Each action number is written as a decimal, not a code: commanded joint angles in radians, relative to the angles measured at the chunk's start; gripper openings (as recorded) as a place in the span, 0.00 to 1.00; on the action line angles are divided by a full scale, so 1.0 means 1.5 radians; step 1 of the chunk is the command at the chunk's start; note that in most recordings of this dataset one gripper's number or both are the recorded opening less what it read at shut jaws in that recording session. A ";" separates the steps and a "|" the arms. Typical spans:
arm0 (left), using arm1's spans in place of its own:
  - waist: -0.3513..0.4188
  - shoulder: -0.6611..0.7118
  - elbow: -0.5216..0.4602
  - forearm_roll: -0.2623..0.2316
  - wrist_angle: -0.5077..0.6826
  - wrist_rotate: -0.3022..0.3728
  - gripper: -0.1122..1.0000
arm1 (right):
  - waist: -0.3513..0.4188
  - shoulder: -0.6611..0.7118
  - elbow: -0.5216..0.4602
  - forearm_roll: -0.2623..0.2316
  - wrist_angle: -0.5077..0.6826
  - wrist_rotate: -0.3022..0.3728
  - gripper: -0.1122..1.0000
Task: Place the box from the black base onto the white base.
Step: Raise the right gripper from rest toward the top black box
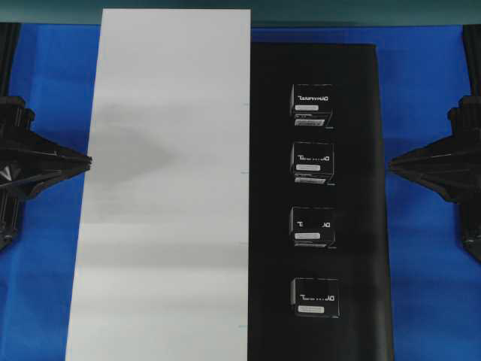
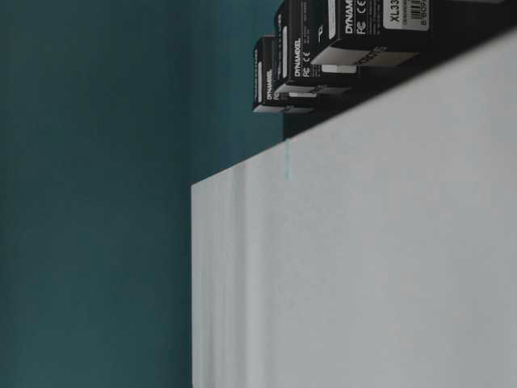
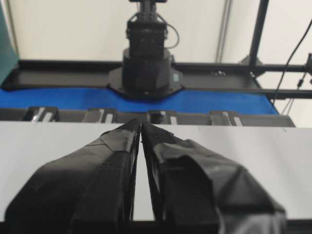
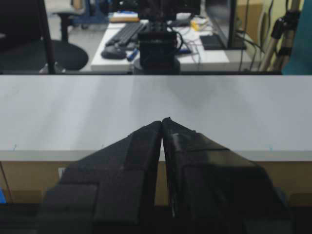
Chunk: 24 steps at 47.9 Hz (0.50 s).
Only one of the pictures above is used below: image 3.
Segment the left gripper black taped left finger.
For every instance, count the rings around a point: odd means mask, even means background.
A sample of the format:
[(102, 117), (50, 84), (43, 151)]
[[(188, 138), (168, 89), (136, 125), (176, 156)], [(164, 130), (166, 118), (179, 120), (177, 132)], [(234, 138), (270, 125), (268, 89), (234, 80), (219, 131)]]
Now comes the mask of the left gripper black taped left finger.
[(38, 168), (5, 211), (7, 234), (118, 234), (133, 220), (141, 123)]

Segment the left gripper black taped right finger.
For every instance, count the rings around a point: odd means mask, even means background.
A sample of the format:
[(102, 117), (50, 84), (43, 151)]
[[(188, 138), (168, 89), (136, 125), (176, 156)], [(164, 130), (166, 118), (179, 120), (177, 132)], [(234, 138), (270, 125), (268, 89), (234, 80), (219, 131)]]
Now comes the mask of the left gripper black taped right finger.
[(285, 209), (240, 163), (141, 126), (156, 220), (176, 234), (283, 234)]

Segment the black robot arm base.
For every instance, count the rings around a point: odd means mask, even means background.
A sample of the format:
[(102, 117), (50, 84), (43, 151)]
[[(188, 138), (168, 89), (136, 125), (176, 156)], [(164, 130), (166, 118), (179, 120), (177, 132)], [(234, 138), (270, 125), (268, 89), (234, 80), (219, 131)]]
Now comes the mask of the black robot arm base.
[(129, 47), (120, 68), (109, 72), (109, 88), (133, 99), (160, 99), (184, 88), (183, 74), (172, 66), (165, 40), (168, 22), (156, 11), (156, 0), (139, 0), (127, 21)]

